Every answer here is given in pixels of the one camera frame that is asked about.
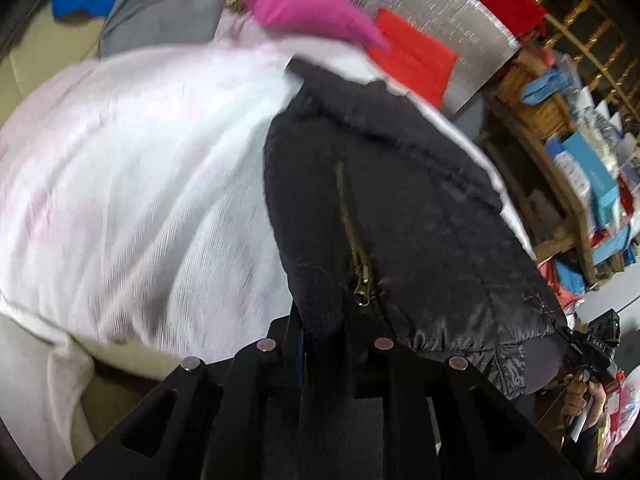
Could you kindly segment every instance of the silver insulation mat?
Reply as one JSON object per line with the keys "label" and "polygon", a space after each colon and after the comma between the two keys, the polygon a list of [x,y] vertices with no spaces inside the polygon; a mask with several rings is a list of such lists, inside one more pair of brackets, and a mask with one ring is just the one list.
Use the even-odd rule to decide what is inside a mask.
{"label": "silver insulation mat", "polygon": [[386,7],[458,54],[442,111],[455,114],[519,48],[479,0],[351,0],[374,16]]}

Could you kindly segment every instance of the magenta pillow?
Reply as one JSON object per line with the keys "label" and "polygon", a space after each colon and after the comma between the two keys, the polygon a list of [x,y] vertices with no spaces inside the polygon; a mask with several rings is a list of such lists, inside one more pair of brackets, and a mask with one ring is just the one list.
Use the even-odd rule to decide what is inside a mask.
{"label": "magenta pillow", "polygon": [[244,0],[265,28],[386,48],[382,33],[349,0]]}

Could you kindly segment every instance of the zipper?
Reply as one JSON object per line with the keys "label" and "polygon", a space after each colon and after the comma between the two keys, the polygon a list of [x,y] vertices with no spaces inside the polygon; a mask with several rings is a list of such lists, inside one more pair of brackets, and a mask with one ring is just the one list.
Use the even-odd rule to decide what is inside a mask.
{"label": "zipper", "polygon": [[369,306],[371,297],[375,296],[374,277],[367,253],[358,240],[356,231],[351,222],[351,211],[348,206],[346,184],[344,178],[344,163],[338,162],[335,165],[335,177],[338,187],[338,198],[340,202],[340,218],[347,235],[347,241],[351,250],[353,270],[356,274],[357,284],[353,290],[356,303],[360,307]]}

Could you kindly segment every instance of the screw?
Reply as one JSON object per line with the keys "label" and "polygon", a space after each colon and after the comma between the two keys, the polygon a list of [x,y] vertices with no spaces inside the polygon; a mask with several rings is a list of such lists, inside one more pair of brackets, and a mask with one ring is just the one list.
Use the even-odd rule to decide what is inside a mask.
{"label": "screw", "polygon": [[276,349],[277,343],[273,339],[265,338],[260,339],[256,346],[260,352],[271,352]]}
{"label": "screw", "polygon": [[454,370],[466,370],[469,366],[469,361],[462,357],[462,355],[454,355],[449,359],[449,366]]}
{"label": "screw", "polygon": [[180,363],[180,367],[187,372],[193,372],[202,364],[202,361],[198,357],[190,356],[185,357]]}
{"label": "screw", "polygon": [[373,342],[378,350],[391,350],[394,347],[394,341],[388,337],[379,337]]}

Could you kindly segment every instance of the zipper pull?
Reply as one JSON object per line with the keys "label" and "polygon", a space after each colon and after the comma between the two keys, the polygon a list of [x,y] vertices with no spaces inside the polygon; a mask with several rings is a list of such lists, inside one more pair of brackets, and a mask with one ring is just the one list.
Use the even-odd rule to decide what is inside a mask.
{"label": "zipper pull", "polygon": [[369,306],[371,301],[371,273],[367,264],[360,265],[358,284],[353,291],[358,306]]}

